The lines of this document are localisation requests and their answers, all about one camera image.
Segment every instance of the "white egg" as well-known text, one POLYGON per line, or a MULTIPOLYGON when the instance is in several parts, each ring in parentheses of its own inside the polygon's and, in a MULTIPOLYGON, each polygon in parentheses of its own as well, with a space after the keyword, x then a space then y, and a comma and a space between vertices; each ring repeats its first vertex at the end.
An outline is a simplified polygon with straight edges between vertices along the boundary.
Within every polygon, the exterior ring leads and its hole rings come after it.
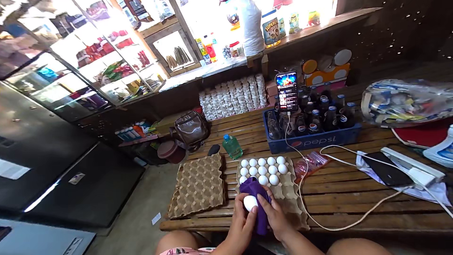
POLYGON ((265 175, 267 173, 266 167, 259 167, 258 168, 258 173, 261 175, 265 175))
POLYGON ((247 211, 252 211, 253 207, 258 206, 258 201, 254 196, 246 196, 244 197, 244 206, 246 207, 247 211))
POLYGON ((269 176, 269 182, 274 185, 274 186, 277 186, 279 183, 280 183, 280 180, 278 178, 278 176, 276 176, 275 174, 269 176))
POLYGON ((267 179, 267 177, 265 175, 260 175, 260 177, 258 178, 258 182, 261 185, 267 185, 269 183, 269 180, 267 179))
POLYGON ((279 165, 279 172, 281 174, 286 174, 288 172, 288 167, 286 165, 279 165))
POLYGON ((256 167, 250 167, 249 174, 251 176, 255 176, 257 173, 258 173, 258 169, 256 169, 256 167))
POLYGON ((241 177, 239 178, 239 184, 242 184, 242 183, 245 182, 245 181, 247 181, 247 177, 241 176, 241 177))
POLYGON ((276 161, 275 161, 275 159, 274 159, 273 157, 269 157, 269 158, 267 159, 267 164, 268 164, 269 166, 275 165, 275 162, 276 162, 276 161))
POLYGON ((265 159, 263 159, 263 158, 258 159, 258 165, 263 167, 265 164, 266 164, 266 160, 265 159))
POLYGON ((251 167, 255 167, 256 165, 258 165, 258 161, 256 161, 256 159, 252 158, 250 161, 249 161, 249 165, 251 167))
POLYGON ((280 156, 277 158, 277 164, 283 165, 285 163, 286 163, 286 159, 284 157, 280 156))
POLYGON ((243 159, 243 160, 241 161, 241 166, 242 166, 242 167, 247 167, 248 165, 249 165, 249 162, 248 162, 246 159, 243 159))
POLYGON ((268 170, 270 174, 276 174, 279 171, 276 166, 270 166, 268 170))
POLYGON ((241 168, 241 175, 246 176, 249 173, 249 170, 245 167, 241 168))

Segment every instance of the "stacked egg trays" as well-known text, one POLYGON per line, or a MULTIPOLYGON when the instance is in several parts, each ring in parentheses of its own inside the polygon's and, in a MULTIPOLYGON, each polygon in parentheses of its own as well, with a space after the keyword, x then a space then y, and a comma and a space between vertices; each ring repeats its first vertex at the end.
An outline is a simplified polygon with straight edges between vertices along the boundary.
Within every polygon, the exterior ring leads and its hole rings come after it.
MULTIPOLYGON (((267 170, 267 173, 264 174, 264 175, 261 175, 259 173, 253 175, 254 177, 256 177, 258 180, 260 178, 260 176, 266 176, 267 178, 267 184, 265 184, 265 186, 269 187, 271 190, 272 190, 272 193, 274 194, 274 197, 275 199, 278 201, 278 203, 282 206, 282 209, 284 211, 284 213, 286 214, 288 220, 290 220, 290 222, 298 227, 298 228, 306 228, 306 229, 309 229, 307 223, 306 223, 306 220, 307 220, 307 215, 306 213, 303 212, 302 210, 302 205, 300 203, 300 199, 299 197, 296 195, 296 192, 297 192, 297 189, 298 189, 298 186, 296 184, 294 184, 294 181, 296 179, 296 175, 295 175, 295 172, 294 172, 294 166, 293 166, 293 162, 290 158, 287 158, 287 157, 282 157, 280 156, 278 159, 279 162, 281 162, 281 158, 284 159, 284 164, 287 168, 287 173, 285 174, 282 174, 280 172, 277 172, 276 173, 276 176, 278 177, 279 179, 279 183, 277 185, 272 185, 271 183, 269 183, 269 178, 271 176, 271 174, 269 173, 269 167, 270 167, 270 164, 268 164, 268 160, 270 161, 270 163, 272 163, 272 160, 271 158, 273 157, 270 157, 268 158, 267 160, 266 159, 263 159, 266 161, 266 164, 263 165, 263 167, 266 168, 267 170)), ((250 162, 252 158, 247 158, 247 164, 248 162, 250 162)), ((239 194, 239 186, 241 185, 240 184, 240 178, 242 177, 241 175, 241 169, 243 168, 242 167, 242 162, 244 160, 240 160, 238 162, 238 167, 237 167, 237 174, 236 174, 236 180, 237 180, 237 185, 236 185, 236 192, 239 194)), ((274 166, 277 167, 277 169, 279 168, 279 165, 277 162, 274 164, 274 166)), ((252 175, 250 174, 250 168, 251 166, 250 165, 247 165, 245 168, 247 168, 247 171, 248 173, 245 175, 245 177, 248 179, 250 177, 252 177, 252 175)))

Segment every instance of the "cardboard egg tray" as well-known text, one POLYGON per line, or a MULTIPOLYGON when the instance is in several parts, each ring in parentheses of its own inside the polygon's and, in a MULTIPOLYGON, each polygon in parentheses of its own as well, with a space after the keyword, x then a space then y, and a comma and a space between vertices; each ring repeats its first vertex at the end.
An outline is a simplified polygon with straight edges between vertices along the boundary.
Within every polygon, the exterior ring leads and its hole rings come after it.
MULTIPOLYGON (((236 172, 236 192, 239 194, 239 178, 241 177, 241 161, 242 160, 248 160, 250 161, 252 158, 241 158, 238 162, 238 167, 237 167, 237 172, 236 172)), ((294 225, 296 226, 297 229, 300 228, 305 228, 305 229, 310 229, 310 227, 307 224, 307 214, 303 210, 301 201, 299 196, 297 196, 298 192, 298 186, 294 183, 296 179, 296 175, 294 172, 294 165, 293 161, 289 157, 285 157, 286 163, 285 165, 288 168, 288 173, 286 174, 281 174, 281 173, 276 173, 276 176, 279 178, 280 183, 277 186, 273 186, 270 183, 267 184, 267 186, 272 190, 272 193, 274 194, 275 199, 277 202, 281 205, 283 211, 285 212, 285 215, 287 219, 294 225)), ((271 174, 269 173, 269 164, 265 164, 264 167, 268 169, 268 172, 265 174, 267 179, 269 179, 269 176, 271 174)))
POLYGON ((186 162, 179 167, 168 216, 179 218, 224 203, 220 153, 186 162))

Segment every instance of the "blue plastic crate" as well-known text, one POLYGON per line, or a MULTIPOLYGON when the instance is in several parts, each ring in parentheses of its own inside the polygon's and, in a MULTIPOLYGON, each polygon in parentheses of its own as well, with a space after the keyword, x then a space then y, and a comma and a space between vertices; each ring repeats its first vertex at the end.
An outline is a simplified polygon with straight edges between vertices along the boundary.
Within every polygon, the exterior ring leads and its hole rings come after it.
MULTIPOLYGON (((279 154, 284 152, 293 152, 294 149, 286 144, 284 139, 272 140, 269 138, 269 131, 267 130, 267 112, 273 111, 273 109, 263 112, 263 120, 265 123, 267 142, 269 143, 270 152, 272 154, 279 154)), ((362 125, 356 123, 353 127, 338 129, 334 131, 324 132, 315 135, 306 135, 301 137, 288 138, 288 143, 298 150, 307 150, 313 148, 325 147, 327 145, 344 145, 355 143, 359 137, 362 125)))

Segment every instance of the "paper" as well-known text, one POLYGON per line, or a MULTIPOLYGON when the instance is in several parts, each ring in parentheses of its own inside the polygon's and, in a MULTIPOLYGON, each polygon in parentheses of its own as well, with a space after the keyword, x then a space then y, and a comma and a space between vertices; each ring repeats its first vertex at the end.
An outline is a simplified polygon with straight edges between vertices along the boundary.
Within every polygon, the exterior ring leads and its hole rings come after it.
MULTIPOLYGON (((356 165, 357 168, 369 175, 371 178, 373 178, 375 181, 378 183, 384 184, 384 182, 377 176, 377 174, 373 171, 373 169, 370 168, 370 166, 362 159, 361 155, 366 155, 366 153, 357 151, 357 159, 356 159, 356 165)), ((403 167, 402 165, 398 164, 397 162, 392 161, 394 164, 397 165, 399 169, 401 169, 403 172, 408 172, 409 169, 403 167)), ((398 191, 404 189, 405 187, 399 187, 399 188, 393 188, 398 191)), ((431 186, 428 187, 429 191, 433 193, 439 201, 441 201, 444 205, 446 206, 452 206, 450 201, 447 198, 447 187, 444 182, 438 182, 434 183, 431 186)), ((403 193, 415 196, 417 198, 425 199, 430 202, 438 204, 438 202, 425 190, 421 191, 416 188, 410 188, 405 190, 403 193)))
POLYGON ((154 216, 153 220, 151 221, 153 223, 153 226, 154 224, 156 224, 156 222, 158 222, 160 220, 160 213, 158 213, 156 216, 154 216))
POLYGON ((22 175, 28 172, 30 168, 23 167, 9 161, 0 159, 0 176, 12 180, 19 179, 22 175))

